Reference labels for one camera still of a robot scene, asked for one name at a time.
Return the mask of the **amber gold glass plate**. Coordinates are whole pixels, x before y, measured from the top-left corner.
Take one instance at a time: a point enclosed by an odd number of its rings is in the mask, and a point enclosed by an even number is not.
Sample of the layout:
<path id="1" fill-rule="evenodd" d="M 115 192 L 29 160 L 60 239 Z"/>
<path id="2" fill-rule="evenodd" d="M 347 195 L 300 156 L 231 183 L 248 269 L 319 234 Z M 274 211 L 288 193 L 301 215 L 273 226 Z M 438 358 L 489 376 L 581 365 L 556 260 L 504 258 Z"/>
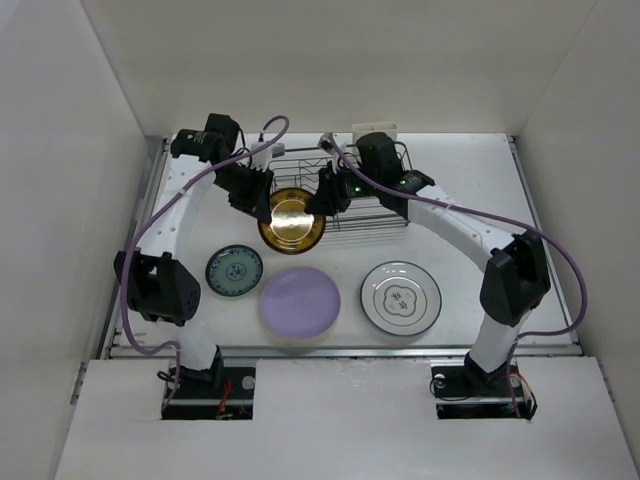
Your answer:
<path id="1" fill-rule="evenodd" d="M 306 207 L 313 194 L 302 188 L 283 188 L 270 195 L 271 222 L 258 222 L 258 232 L 272 250 L 285 254 L 303 254 L 322 239 L 326 217 L 308 214 Z"/>

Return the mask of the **small teal patterned plate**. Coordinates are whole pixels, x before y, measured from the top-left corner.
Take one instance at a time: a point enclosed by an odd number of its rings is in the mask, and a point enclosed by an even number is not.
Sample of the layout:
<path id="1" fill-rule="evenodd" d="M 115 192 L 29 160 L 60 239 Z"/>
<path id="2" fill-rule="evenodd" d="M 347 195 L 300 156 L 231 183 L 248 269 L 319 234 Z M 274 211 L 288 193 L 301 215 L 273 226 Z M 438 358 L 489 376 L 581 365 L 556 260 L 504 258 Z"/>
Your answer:
<path id="1" fill-rule="evenodd" d="M 261 256 L 252 248 L 232 244 L 209 259 L 205 280 L 209 288 L 224 297 L 238 297 L 253 290 L 264 272 Z"/>

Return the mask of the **purple plastic plate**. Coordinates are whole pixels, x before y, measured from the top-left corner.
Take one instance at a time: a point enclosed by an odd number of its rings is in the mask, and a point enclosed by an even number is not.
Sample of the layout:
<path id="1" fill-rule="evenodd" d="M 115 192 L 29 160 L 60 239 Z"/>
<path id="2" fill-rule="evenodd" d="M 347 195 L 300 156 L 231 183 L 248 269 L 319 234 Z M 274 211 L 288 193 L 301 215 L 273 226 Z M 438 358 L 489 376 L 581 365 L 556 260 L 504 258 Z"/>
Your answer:
<path id="1" fill-rule="evenodd" d="M 334 326 L 341 304 L 338 286 L 328 274 L 298 266 L 269 279 L 260 296 L 259 311 L 272 333 L 309 338 Z"/>

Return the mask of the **white plate with dark rim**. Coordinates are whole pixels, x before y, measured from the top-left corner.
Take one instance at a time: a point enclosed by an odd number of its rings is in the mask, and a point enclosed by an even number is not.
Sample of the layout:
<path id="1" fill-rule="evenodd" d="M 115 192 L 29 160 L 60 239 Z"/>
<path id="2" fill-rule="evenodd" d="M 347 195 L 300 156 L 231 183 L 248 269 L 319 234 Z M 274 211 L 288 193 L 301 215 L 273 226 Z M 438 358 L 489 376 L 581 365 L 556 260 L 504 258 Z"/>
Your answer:
<path id="1" fill-rule="evenodd" d="M 406 261 L 374 267 L 360 285 L 360 304 L 379 330 L 398 337 L 423 334 L 437 322 L 442 295 L 433 276 Z"/>

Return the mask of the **yellow plastic plate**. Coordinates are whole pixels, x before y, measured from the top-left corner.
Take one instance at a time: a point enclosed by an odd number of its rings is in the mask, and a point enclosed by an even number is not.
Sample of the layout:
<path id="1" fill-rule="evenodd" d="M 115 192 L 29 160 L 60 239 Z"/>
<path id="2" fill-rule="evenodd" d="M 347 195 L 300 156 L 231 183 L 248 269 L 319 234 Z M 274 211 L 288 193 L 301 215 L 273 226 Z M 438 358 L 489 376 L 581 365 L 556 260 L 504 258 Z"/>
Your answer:
<path id="1" fill-rule="evenodd" d="M 286 347 L 313 347 L 322 345 L 331 337 L 332 332 L 326 331 L 320 335 L 316 335 L 309 338 L 289 338 L 287 336 L 279 335 L 276 333 L 270 333 L 269 338 L 274 344 L 283 345 Z"/>

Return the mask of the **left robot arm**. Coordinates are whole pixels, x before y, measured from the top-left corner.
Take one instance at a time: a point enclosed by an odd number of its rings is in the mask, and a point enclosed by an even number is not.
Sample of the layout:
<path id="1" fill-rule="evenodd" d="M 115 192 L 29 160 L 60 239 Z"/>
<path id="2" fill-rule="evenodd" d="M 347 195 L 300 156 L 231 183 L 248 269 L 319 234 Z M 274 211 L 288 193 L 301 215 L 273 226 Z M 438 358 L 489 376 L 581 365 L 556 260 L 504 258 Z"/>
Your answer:
<path id="1" fill-rule="evenodd" d="M 201 203 L 217 186 L 232 208 L 270 222 L 273 174 L 267 162 L 283 135 L 260 135 L 251 147 L 238 149 L 240 125 L 215 113 L 202 130 L 179 130 L 169 144 L 151 217 L 114 259 L 123 334 L 144 356 L 174 352 L 174 369 L 161 375 L 174 388 L 189 381 L 209 397 L 224 382 L 218 343 L 195 318 L 201 285 L 183 263 Z"/>

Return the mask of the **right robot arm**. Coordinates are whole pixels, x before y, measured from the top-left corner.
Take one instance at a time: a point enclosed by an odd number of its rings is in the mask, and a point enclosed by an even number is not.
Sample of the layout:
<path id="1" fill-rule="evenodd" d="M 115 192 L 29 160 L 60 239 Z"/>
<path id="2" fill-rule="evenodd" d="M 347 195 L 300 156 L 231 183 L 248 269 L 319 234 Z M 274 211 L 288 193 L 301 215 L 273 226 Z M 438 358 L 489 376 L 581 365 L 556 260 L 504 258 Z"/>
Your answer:
<path id="1" fill-rule="evenodd" d="M 510 375 L 510 351 L 531 311 L 551 287 L 542 239 L 530 228 L 515 234 L 487 223 L 486 214 L 459 206 L 419 170 L 405 168 L 387 134 L 361 137 L 359 157 L 348 158 L 331 133 L 318 141 L 331 156 L 318 173 L 318 187 L 306 211 L 333 216 L 358 197 L 374 196 L 381 206 L 424 227 L 463 253 L 483 275 L 479 301 L 484 318 L 464 360 L 463 381 L 487 393 Z"/>

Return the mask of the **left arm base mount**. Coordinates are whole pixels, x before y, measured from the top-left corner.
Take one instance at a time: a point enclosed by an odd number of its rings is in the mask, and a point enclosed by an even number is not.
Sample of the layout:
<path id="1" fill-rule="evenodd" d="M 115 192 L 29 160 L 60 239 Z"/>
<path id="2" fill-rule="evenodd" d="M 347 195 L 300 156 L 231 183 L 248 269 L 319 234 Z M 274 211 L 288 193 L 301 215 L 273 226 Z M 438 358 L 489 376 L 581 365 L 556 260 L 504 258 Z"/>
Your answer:
<path id="1" fill-rule="evenodd" d="M 214 370 L 213 382 L 187 378 L 181 372 L 178 390 L 170 398 L 175 368 L 160 371 L 165 382 L 162 420 L 240 421 L 253 419 L 256 368 L 220 366 Z"/>

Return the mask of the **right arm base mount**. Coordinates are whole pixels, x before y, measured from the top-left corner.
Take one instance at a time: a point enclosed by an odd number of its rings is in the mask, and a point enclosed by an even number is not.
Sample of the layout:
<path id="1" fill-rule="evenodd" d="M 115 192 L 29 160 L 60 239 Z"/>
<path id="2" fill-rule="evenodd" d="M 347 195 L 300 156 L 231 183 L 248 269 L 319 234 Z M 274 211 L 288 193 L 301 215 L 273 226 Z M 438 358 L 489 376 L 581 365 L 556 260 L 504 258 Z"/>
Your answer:
<path id="1" fill-rule="evenodd" d="M 512 364 L 487 383 L 463 365 L 431 367 L 429 389 L 439 420 L 523 419 L 530 421 L 538 401 L 530 385 Z"/>

